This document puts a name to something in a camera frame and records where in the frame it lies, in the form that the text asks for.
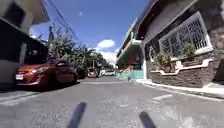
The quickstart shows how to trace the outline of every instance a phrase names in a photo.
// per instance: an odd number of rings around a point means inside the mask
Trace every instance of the side mirror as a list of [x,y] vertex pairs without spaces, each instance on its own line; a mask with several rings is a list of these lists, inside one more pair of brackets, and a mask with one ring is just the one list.
[[57,67],[64,67],[65,66],[65,63],[58,63],[57,64]]

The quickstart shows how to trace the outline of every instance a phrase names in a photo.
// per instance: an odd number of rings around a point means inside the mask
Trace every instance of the tree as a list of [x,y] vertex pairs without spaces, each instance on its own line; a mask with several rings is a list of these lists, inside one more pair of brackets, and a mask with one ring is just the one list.
[[85,45],[75,43],[68,31],[53,27],[52,32],[54,39],[49,42],[50,58],[66,60],[73,66],[81,67],[85,70],[92,67],[93,62],[96,68],[100,68],[100,64],[108,64],[95,49],[88,49]]

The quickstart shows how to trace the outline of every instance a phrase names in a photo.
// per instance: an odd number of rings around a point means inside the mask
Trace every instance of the red car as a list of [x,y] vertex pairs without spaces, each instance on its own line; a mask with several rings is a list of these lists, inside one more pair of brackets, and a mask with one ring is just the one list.
[[66,61],[50,60],[45,64],[27,65],[16,73],[18,86],[54,87],[58,83],[76,83],[77,75]]

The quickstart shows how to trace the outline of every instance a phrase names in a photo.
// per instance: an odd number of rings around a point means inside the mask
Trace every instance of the window grille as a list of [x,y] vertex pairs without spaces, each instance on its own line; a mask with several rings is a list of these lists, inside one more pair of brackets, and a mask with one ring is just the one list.
[[181,25],[162,37],[159,42],[161,51],[173,57],[183,56],[185,43],[194,43],[196,50],[211,47],[200,12],[192,15]]

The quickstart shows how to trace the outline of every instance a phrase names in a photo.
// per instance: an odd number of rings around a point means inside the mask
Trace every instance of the brick wall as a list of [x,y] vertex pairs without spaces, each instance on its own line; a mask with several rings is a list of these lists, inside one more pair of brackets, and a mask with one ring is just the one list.
[[154,83],[201,88],[214,79],[215,70],[213,69],[216,67],[217,62],[210,62],[206,68],[182,70],[177,75],[172,76],[162,76],[160,73],[151,72],[150,77]]

